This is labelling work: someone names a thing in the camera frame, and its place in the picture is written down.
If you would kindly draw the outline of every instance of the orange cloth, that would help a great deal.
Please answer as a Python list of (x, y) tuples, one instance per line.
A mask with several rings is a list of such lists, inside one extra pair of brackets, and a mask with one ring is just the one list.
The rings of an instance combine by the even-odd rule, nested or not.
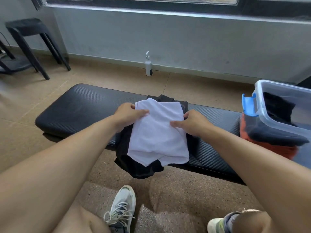
[(281, 146), (281, 145), (271, 145), (266, 142), (259, 142), (252, 140), (247, 132), (245, 131), (246, 123), (244, 120), (244, 114), (242, 113), (241, 121), (240, 121), (240, 137), (243, 138), (244, 140), (250, 141), (256, 145), (260, 145), (268, 150), (273, 151), (274, 153), (277, 153), (283, 157), (286, 157), (288, 159), (292, 159), (298, 152), (298, 147), (297, 146)]

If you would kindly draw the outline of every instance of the black cord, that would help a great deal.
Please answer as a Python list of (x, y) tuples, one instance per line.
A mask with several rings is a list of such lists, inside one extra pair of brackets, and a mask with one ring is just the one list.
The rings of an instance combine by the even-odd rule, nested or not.
[(12, 48), (11, 45), (10, 45), (10, 43), (9, 43), (8, 40), (6, 39), (6, 37), (3, 35), (3, 33), (0, 32), (0, 34), (2, 34), (2, 36), (4, 37), (4, 39), (6, 40), (6, 42), (9, 44), (9, 47)]

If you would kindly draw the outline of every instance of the spray bottle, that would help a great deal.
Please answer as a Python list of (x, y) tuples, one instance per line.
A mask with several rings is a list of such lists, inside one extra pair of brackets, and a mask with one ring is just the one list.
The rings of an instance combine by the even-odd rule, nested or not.
[(145, 62), (146, 75), (152, 76), (152, 64), (151, 64), (150, 56), (148, 55), (148, 53), (149, 51), (146, 52), (146, 62)]

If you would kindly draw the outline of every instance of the blue plastic handle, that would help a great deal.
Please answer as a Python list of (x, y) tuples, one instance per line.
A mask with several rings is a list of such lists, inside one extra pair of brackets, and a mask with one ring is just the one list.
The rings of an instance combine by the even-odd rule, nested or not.
[(258, 114), (255, 114), (254, 98), (256, 98), (256, 93), (253, 93), (251, 97), (245, 97), (245, 94), (242, 94), (243, 113), (248, 116), (257, 117)]

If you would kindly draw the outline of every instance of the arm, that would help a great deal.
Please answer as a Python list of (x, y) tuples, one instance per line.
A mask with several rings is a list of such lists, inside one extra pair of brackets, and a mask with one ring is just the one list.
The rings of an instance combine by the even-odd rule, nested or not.
[(282, 232), (311, 229), (311, 170), (212, 125), (191, 110), (173, 127), (202, 138), (247, 184)]
[(0, 174), (0, 232), (51, 232), (111, 137), (148, 112), (134, 108), (122, 104), (114, 115)]

